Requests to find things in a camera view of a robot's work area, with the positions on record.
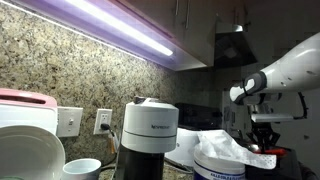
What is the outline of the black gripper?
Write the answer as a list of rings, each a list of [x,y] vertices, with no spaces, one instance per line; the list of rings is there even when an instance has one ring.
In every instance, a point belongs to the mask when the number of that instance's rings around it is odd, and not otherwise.
[[[253,143],[262,147],[274,146],[280,138],[280,134],[273,131],[269,122],[251,122],[251,131],[247,136]]]

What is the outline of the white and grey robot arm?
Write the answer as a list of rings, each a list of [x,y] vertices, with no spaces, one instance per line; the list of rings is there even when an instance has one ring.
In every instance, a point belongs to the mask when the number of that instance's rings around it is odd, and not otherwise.
[[[280,138],[271,128],[271,122],[306,119],[308,108],[303,91],[320,86],[320,33],[300,42],[271,65],[234,84],[229,90],[230,100],[236,105],[248,107],[252,130],[248,137],[263,150],[270,149]],[[303,114],[262,113],[255,107],[268,107],[279,101],[285,92],[297,92]]]

